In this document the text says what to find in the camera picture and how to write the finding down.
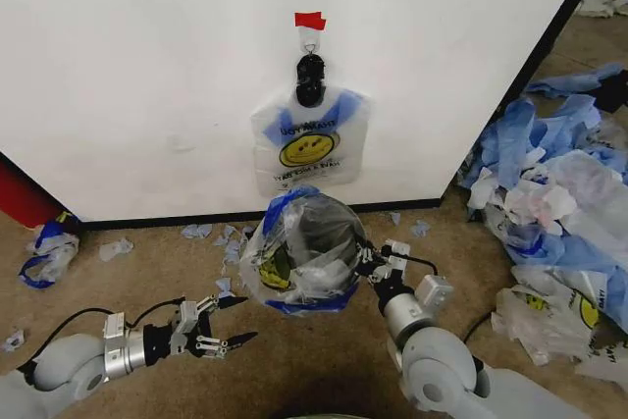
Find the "white robotic arm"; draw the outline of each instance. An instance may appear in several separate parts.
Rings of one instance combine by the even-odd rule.
[[[225,358],[230,350],[241,347],[257,333],[227,340],[212,338],[209,316],[245,300],[211,296],[196,303],[181,298],[165,326],[149,324],[141,330],[134,329],[150,310],[132,325],[125,321],[124,313],[116,313],[107,317],[104,340],[85,334],[55,340],[17,370],[0,377],[1,416],[53,418],[104,383],[129,375],[137,368],[152,366],[169,355],[189,352],[199,358]]]
[[[368,277],[380,298],[400,387],[416,408],[456,419],[589,418],[526,377],[485,365],[462,340],[436,327],[435,316],[453,287],[437,275],[426,276],[415,291],[406,287],[407,244],[389,240],[382,255],[372,246],[358,249],[358,273]]]

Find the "beige carpet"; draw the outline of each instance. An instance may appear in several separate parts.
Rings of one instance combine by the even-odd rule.
[[[628,65],[628,19],[574,19],[545,61],[541,76],[586,70],[609,60]],[[383,213],[361,215],[370,238],[411,243],[412,253],[433,260],[455,286],[441,325],[463,334],[494,303],[496,293],[512,285],[509,259],[498,241],[479,224],[465,223],[465,196],[450,190],[440,209],[404,211],[395,227]],[[432,225],[428,235],[413,237],[417,218]],[[29,231],[0,214],[0,338],[12,327],[27,330],[17,352],[0,353],[0,372],[20,365],[68,315],[86,306],[124,310],[131,318],[155,302],[185,294],[200,299],[216,292],[222,248],[212,240],[188,240],[181,228],[102,232],[86,235],[68,274],[55,287],[37,291],[16,274],[26,260]],[[131,254],[103,263],[100,244],[128,237]],[[425,274],[409,268],[416,285]],[[236,280],[236,273],[230,273]],[[165,322],[168,308],[148,321]],[[414,411],[397,388],[397,375],[385,349],[386,330],[375,295],[366,284],[338,315],[303,319],[249,300],[217,313],[215,334],[226,338],[246,332],[260,335],[226,361],[168,358],[150,369],[104,386],[67,410],[65,419],[274,418],[314,412],[340,412],[371,418],[440,417]],[[101,334],[103,316],[87,315],[63,334]],[[618,386],[576,376],[566,360],[537,368],[523,349],[482,326],[469,343],[474,354],[494,367],[518,371],[572,402],[595,418],[624,417],[628,395]]]

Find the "plastic scrap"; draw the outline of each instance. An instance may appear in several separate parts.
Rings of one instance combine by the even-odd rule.
[[[620,63],[609,63],[587,73],[536,80],[527,86],[526,92],[539,92],[548,98],[567,97],[600,88],[603,79],[617,76],[623,69]]]
[[[391,221],[395,226],[399,226],[401,223],[401,213],[396,213],[394,211],[389,212],[389,216],[391,217]]]
[[[600,318],[597,304],[603,303],[605,296],[605,276],[563,274],[551,267],[515,267],[512,273],[521,285],[497,295],[494,330],[518,339],[538,366],[556,354],[587,358],[593,328]],[[567,279],[578,282],[592,300],[560,282]]]
[[[100,260],[103,262],[109,262],[117,255],[128,254],[132,250],[133,243],[126,237],[123,237],[115,242],[109,242],[108,244],[101,245],[98,250],[98,255],[100,256]]]
[[[207,225],[188,225],[181,231],[181,234],[186,239],[205,239],[212,232],[213,226]]]
[[[312,186],[274,198],[239,261],[244,285],[286,314],[338,312],[357,289],[355,214]]]
[[[628,15],[628,0],[582,0],[575,14],[602,19],[609,19],[615,14]]]
[[[229,277],[224,277],[222,279],[218,279],[216,281],[216,286],[220,289],[220,293],[218,293],[219,298],[223,298],[225,296],[235,296],[232,293],[232,279]]]
[[[24,345],[25,341],[24,331],[17,330],[7,337],[0,348],[5,352],[14,352]]]
[[[79,238],[70,234],[72,220],[49,221],[38,230],[37,238],[26,249],[34,255],[22,267],[19,277],[29,287],[51,287],[68,270],[70,261],[79,252]],[[29,275],[31,269],[41,265],[39,273]]]
[[[416,220],[416,224],[410,227],[410,231],[416,237],[425,237],[428,234],[431,226],[423,220]]]
[[[604,275],[600,310],[628,333],[628,137],[595,102],[571,95],[553,116],[533,116],[531,127],[528,106],[511,104],[480,135],[462,184],[471,189],[469,209],[482,210],[518,266]],[[497,132],[504,128],[508,146]],[[502,166],[504,159],[521,164]],[[572,277],[561,280],[581,290]]]

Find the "yellow smiley face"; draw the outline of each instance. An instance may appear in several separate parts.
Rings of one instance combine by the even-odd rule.
[[[338,146],[340,137],[329,134],[304,134],[286,144],[279,160],[286,167],[306,166],[325,158]]]

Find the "baseboard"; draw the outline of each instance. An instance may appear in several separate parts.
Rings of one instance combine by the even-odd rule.
[[[417,210],[438,208],[441,198],[427,198],[422,200],[387,201],[383,203],[363,203],[349,205],[356,213],[372,211]],[[83,222],[86,231],[105,230],[135,230],[139,228],[159,228],[167,226],[186,226],[206,223],[234,223],[240,221],[259,221],[264,218],[263,211],[249,211],[242,213],[219,213],[216,215],[174,216],[168,218],[145,218],[136,220],[109,220]]]

